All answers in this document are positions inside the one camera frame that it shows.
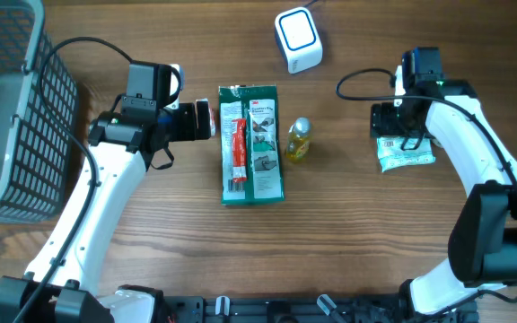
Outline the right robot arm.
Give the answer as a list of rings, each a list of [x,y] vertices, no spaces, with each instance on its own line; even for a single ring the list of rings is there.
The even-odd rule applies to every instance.
[[[404,53],[390,83],[394,95],[377,98],[371,112],[381,167],[432,163],[436,142],[467,196],[447,258],[403,289],[407,318],[446,318],[466,302],[499,297],[517,285],[517,161],[489,126],[470,84],[446,78],[438,48]],[[517,295],[507,300],[517,302]]]

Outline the teal wet wipes pack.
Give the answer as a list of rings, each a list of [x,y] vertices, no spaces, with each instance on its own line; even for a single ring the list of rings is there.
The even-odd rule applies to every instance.
[[[404,137],[379,137],[377,139],[377,158],[382,172],[435,162],[429,139],[419,142],[418,138],[406,140]]]

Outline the red snack stick packet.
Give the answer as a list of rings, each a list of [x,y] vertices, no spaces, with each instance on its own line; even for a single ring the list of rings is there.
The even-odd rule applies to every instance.
[[[242,183],[247,180],[246,119],[236,118],[232,123],[232,180]]]

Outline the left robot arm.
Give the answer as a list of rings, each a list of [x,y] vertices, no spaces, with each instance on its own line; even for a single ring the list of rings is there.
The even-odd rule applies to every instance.
[[[92,122],[88,157],[55,229],[23,277],[0,279],[2,322],[169,322],[161,290],[123,285],[100,296],[103,261],[122,212],[171,142],[214,135],[206,99],[181,103],[184,74],[177,64],[134,61],[127,89]]]

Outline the green 3M gloves package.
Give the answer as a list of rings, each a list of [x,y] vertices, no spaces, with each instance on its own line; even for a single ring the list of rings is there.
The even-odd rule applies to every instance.
[[[274,85],[221,87],[219,115],[223,205],[260,205],[285,199],[278,142],[278,99]],[[247,180],[232,180],[232,121],[246,119]]]

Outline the yellow liquid soap bottle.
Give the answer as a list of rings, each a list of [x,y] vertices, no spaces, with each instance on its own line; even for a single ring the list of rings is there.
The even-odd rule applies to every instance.
[[[297,118],[291,125],[285,148],[285,156],[291,162],[298,162],[306,156],[310,148],[311,131],[311,122],[305,117]]]

